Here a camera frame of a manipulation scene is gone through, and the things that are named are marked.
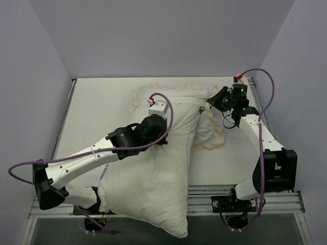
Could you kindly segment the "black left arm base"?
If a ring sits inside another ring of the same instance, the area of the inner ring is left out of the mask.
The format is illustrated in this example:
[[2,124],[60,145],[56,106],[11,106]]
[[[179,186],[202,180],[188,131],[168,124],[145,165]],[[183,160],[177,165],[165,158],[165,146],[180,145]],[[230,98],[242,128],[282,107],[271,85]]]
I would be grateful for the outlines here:
[[98,221],[96,221],[94,218],[90,217],[89,214],[87,214],[81,207],[79,207],[78,205],[74,206],[75,209],[77,209],[81,214],[83,214],[85,216],[85,218],[91,222],[94,226],[98,227],[100,229],[100,232],[107,232],[110,234],[113,234],[114,231],[108,229],[105,227],[105,225],[102,225],[101,223],[99,223]]

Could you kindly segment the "white pillow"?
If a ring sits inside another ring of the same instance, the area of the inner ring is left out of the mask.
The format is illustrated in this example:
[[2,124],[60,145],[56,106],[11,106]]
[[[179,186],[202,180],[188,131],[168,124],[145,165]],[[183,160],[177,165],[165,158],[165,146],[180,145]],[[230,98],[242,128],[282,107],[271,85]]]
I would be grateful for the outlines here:
[[98,185],[99,211],[148,222],[169,234],[188,235],[188,169],[200,106],[173,104],[166,145],[109,163]]

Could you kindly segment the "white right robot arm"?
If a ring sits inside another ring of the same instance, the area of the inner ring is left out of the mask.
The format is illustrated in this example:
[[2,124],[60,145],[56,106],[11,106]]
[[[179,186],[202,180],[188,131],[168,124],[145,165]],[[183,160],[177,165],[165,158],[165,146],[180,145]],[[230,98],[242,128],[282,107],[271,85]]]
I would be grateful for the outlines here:
[[292,190],[295,187],[297,154],[274,138],[262,122],[262,115],[250,106],[247,85],[224,86],[207,102],[221,112],[231,112],[235,126],[248,136],[259,152],[250,180],[235,186],[235,193],[227,197],[228,207],[237,211],[245,205],[245,200],[265,193]]

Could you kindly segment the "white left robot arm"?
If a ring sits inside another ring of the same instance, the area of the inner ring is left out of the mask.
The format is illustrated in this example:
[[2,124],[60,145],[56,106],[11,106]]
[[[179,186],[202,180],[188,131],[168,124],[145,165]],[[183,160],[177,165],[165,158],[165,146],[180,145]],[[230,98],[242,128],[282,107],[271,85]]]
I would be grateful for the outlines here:
[[103,201],[96,187],[72,186],[75,178],[104,164],[146,151],[152,143],[167,144],[165,116],[152,114],[141,123],[117,128],[89,148],[58,163],[33,164],[33,183],[39,208],[48,210],[62,203],[78,205],[91,214],[99,213]]

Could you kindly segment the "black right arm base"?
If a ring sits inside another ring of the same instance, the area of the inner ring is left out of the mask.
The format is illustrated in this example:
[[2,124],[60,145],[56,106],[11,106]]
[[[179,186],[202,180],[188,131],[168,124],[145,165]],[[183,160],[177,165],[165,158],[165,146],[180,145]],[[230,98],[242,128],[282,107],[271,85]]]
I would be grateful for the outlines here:
[[256,211],[251,200],[239,200],[235,188],[227,195],[211,196],[212,212],[218,213],[223,223],[239,232],[249,224],[248,213]]

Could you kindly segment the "grey and cream pillowcase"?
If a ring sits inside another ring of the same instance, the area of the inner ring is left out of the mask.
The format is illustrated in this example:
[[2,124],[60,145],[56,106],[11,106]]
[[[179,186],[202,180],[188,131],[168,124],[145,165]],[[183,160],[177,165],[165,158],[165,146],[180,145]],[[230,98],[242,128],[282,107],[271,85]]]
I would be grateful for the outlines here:
[[169,136],[179,139],[189,134],[193,150],[212,150],[225,142],[222,127],[210,109],[207,99],[218,88],[212,84],[187,84],[184,86],[138,86],[132,91],[132,122],[140,122],[148,115],[147,99],[153,93],[162,93],[173,106],[173,125]]

